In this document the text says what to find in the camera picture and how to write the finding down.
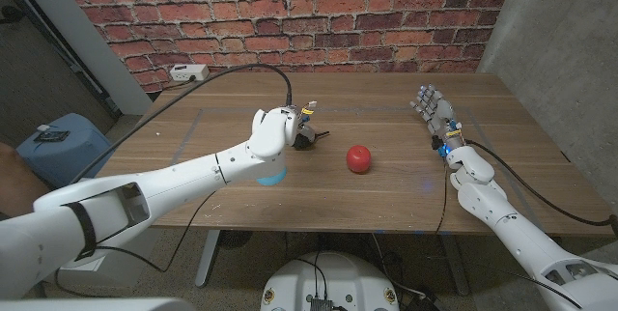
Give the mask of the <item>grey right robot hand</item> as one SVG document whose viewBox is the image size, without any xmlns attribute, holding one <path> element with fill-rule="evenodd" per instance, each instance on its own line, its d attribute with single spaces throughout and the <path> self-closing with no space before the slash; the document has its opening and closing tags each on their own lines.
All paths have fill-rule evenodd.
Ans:
<svg viewBox="0 0 618 311">
<path fill-rule="evenodd" d="M 462 124 L 457 119 L 451 103 L 434 85 L 422 86 L 410 106 L 427 123 L 432 136 L 432 149 L 441 156 L 465 145 Z"/>
</svg>

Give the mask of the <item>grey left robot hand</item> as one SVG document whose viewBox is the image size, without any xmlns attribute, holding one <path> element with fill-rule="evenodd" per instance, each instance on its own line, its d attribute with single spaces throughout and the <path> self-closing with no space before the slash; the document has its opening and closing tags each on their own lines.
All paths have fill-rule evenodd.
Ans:
<svg viewBox="0 0 618 311">
<path fill-rule="evenodd" d="M 316 141 L 316 132 L 308 125 L 311 115 L 316 107 L 315 101 L 305 104 L 299 113 L 299 122 L 293 147 L 296 150 L 305 150 L 311 147 Z"/>
</svg>

